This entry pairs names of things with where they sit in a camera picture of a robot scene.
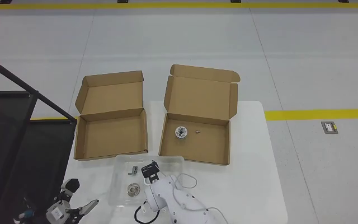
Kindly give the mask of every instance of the clear plastic tray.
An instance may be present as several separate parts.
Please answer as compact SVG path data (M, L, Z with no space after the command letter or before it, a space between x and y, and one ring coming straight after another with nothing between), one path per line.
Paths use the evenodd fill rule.
M145 185L142 174L142 167L152 163L152 160L158 163L162 173L158 176L161 178L163 174L173 174L178 176L182 173L184 158L181 156L147 156L147 155L118 155L115 158L112 183L109 195L109 205L116 207L139 206L145 201ZM138 167L136 175L128 175L132 172L133 166ZM137 183L140 186L140 192L137 196L131 197L127 193L129 184Z

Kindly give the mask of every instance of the gray floor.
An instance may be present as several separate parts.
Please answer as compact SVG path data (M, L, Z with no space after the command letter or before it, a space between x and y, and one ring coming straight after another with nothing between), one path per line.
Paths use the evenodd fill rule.
M163 100L174 63L237 71L239 99L265 110L358 108L356 21L348 9L0 11L0 62L73 115L83 76L140 69L144 100ZM290 224L358 220L358 124L334 121L338 135L268 122Z

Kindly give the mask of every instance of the brown cardboard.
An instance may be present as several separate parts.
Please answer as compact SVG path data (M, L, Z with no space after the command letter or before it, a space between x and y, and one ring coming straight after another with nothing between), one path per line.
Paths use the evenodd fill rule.
M85 76L76 99L76 160L148 152L141 71Z
M230 164L230 118L237 113L240 76L233 71L173 65L168 77L159 155ZM175 129L188 130L185 139Z

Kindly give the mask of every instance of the box lid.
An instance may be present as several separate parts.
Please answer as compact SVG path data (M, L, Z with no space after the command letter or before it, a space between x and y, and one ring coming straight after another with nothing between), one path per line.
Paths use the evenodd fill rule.
M75 106L81 115L143 108L141 71L85 76Z
M229 120L237 113L238 73L172 65L164 106L168 113Z

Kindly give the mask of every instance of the floor tape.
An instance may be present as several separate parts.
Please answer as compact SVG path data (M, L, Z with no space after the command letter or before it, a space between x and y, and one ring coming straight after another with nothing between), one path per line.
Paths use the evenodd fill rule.
M358 8L358 3L152 2L119 4L0 4L0 10L95 10L135 8Z
M274 120L313 120L313 119L357 119L358 109L331 110L268 110L267 121ZM31 118L31 120L66 119L63 117Z

